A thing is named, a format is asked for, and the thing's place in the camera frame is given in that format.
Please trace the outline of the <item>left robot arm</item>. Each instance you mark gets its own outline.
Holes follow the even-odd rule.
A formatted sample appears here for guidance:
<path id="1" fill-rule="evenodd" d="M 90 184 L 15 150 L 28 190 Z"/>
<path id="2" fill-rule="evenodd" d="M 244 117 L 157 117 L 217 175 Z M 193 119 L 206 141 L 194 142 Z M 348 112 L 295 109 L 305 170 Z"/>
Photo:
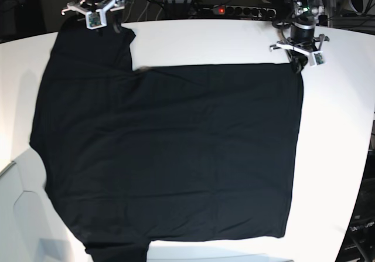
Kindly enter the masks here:
<path id="1" fill-rule="evenodd" d="M 290 7 L 284 19 L 272 22 L 281 40 L 271 45 L 270 50 L 285 50 L 293 71 L 300 74 L 306 65 L 316 67 L 325 63 L 322 46 L 330 39 L 324 34 L 315 35 L 319 17 L 325 11 L 322 0 L 291 0 Z"/>

